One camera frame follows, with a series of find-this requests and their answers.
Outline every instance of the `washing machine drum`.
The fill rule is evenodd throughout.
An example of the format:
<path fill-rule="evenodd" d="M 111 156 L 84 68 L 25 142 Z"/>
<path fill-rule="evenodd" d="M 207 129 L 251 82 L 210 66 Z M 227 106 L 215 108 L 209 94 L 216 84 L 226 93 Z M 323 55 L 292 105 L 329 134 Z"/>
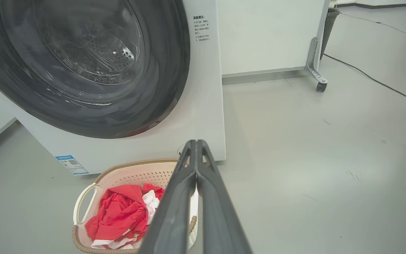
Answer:
<path fill-rule="evenodd" d="M 0 91 L 68 132 L 154 127 L 178 102 L 189 61 L 181 0 L 0 0 Z"/>

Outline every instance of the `black baseboard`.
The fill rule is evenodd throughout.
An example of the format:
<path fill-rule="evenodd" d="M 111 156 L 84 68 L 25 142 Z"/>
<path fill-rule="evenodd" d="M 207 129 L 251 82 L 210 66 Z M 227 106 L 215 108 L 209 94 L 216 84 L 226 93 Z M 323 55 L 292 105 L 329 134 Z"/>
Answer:
<path fill-rule="evenodd" d="M 361 7 L 361 8 L 367 8 L 367 9 L 381 9 L 381 8 L 406 7 L 406 4 L 400 4 L 400 5 L 363 5 L 363 4 L 343 4 L 343 5 L 336 5 L 336 8 L 339 8 L 339 7 L 349 7 L 349 6 L 358 6 L 358 7 Z"/>

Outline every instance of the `white washing machine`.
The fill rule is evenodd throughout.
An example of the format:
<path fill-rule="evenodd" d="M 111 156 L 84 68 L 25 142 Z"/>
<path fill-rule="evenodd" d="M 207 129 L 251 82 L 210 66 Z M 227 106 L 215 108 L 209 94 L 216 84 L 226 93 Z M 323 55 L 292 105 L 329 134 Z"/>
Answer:
<path fill-rule="evenodd" d="M 0 0 L 0 99 L 74 175 L 224 160 L 216 0 Z"/>

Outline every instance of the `pink plastic basket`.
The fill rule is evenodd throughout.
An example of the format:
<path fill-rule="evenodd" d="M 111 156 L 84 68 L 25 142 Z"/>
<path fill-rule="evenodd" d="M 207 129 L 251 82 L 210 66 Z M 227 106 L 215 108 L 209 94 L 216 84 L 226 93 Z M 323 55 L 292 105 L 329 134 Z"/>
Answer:
<path fill-rule="evenodd" d="M 137 249 L 94 249 L 90 248 L 92 240 L 87 236 L 85 224 L 93 216 L 97 215 L 98 205 L 103 193 L 111 187 L 119 185 L 143 185 L 151 183 L 152 185 L 166 188 L 169 179 L 174 171 L 176 159 L 154 159 L 149 161 L 138 161 L 128 164 L 122 164 L 103 172 L 94 183 L 87 186 L 79 195 L 74 206 L 73 212 L 73 242 L 82 252 L 92 254 L 134 254 Z M 79 209 L 82 200 L 90 190 L 94 190 L 92 200 L 87 208 L 83 220 L 79 220 Z M 198 216 L 198 193 L 195 190 L 190 204 L 190 234 L 188 248 L 192 247 L 197 238 L 197 216 Z"/>

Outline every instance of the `basket handle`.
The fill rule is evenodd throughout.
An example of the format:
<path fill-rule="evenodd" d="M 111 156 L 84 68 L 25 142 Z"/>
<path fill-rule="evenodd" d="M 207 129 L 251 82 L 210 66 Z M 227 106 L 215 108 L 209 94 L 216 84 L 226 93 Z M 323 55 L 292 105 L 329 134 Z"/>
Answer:
<path fill-rule="evenodd" d="M 97 195 L 97 192 L 99 189 L 101 189 L 101 187 L 99 185 L 97 185 L 96 183 L 92 183 L 91 185 L 87 186 L 79 195 L 78 199 L 76 200 L 76 204 L 74 204 L 74 210 L 73 210 L 73 223 L 75 225 L 82 225 L 82 221 L 79 220 L 79 209 L 81 208 L 81 203 L 82 200 L 84 199 L 84 197 L 87 195 L 87 193 L 91 190 L 91 189 L 95 189 L 95 192 L 93 193 L 93 197 L 92 200 L 90 201 L 89 206 L 87 207 L 87 211 L 84 214 L 84 218 L 83 220 L 87 217 L 87 214 L 90 211 L 90 206 L 92 206 L 93 204 L 93 200 L 95 199 L 95 196 Z"/>

